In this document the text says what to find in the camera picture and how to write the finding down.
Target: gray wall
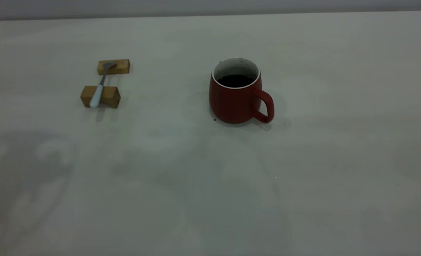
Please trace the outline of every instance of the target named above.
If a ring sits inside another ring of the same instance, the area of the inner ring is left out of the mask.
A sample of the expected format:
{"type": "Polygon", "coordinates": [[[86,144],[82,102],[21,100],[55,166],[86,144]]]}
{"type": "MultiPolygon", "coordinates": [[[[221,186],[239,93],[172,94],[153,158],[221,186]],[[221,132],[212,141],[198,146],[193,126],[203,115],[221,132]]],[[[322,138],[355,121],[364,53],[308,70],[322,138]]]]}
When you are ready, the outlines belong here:
{"type": "Polygon", "coordinates": [[[421,10],[421,0],[0,0],[0,20],[421,10]]]}

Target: red mug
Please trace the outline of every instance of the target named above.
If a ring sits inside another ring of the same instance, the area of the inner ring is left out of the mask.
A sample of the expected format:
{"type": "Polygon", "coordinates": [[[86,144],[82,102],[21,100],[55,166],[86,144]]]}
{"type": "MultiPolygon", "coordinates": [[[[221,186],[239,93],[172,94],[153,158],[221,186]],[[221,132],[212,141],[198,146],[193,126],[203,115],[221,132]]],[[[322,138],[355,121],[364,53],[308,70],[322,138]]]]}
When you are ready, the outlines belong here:
{"type": "Polygon", "coordinates": [[[243,123],[253,117],[269,123],[274,118],[274,101],[269,94],[262,91],[260,69],[246,58],[228,58],[214,67],[210,79],[209,102],[214,114],[226,123],[243,123]],[[244,75],[254,81],[235,88],[218,82],[230,75],[244,75]],[[266,104],[267,116],[258,111],[261,100],[266,104]]]}

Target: metal spoon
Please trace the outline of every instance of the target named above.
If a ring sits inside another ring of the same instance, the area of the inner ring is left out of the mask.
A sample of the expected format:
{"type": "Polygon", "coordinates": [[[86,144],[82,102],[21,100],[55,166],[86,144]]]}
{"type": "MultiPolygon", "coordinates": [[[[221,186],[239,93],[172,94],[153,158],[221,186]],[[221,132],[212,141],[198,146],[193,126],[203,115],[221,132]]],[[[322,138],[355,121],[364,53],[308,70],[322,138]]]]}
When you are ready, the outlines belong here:
{"type": "Polygon", "coordinates": [[[90,100],[90,107],[98,107],[101,98],[101,92],[103,91],[103,84],[105,83],[106,74],[108,73],[108,68],[111,68],[113,65],[116,65],[115,62],[107,62],[103,64],[103,68],[105,68],[105,74],[101,79],[100,84],[97,86],[97,90],[94,93],[94,96],[90,100]]]}

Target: dark liquid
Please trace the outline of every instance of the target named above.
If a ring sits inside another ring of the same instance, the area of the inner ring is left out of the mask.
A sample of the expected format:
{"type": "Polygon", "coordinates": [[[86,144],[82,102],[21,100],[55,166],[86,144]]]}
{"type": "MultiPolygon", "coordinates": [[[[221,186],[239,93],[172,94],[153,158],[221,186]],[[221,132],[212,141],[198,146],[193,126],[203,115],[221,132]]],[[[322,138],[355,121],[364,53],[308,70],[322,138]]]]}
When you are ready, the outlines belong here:
{"type": "Polygon", "coordinates": [[[253,83],[253,81],[253,79],[244,75],[229,75],[217,80],[217,82],[219,82],[221,85],[231,88],[248,86],[249,84],[253,83]]]}

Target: white spoon handle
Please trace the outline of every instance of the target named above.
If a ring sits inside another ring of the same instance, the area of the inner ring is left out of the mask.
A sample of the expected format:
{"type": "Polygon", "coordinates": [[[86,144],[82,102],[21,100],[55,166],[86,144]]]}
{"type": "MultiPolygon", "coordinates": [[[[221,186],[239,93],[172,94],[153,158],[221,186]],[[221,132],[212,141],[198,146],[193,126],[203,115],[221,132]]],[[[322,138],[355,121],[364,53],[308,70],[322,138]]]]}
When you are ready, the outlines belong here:
{"type": "Polygon", "coordinates": [[[100,98],[101,98],[101,92],[103,91],[103,86],[99,84],[97,86],[97,90],[94,93],[94,96],[90,100],[90,107],[98,107],[98,104],[100,104],[100,98]]]}

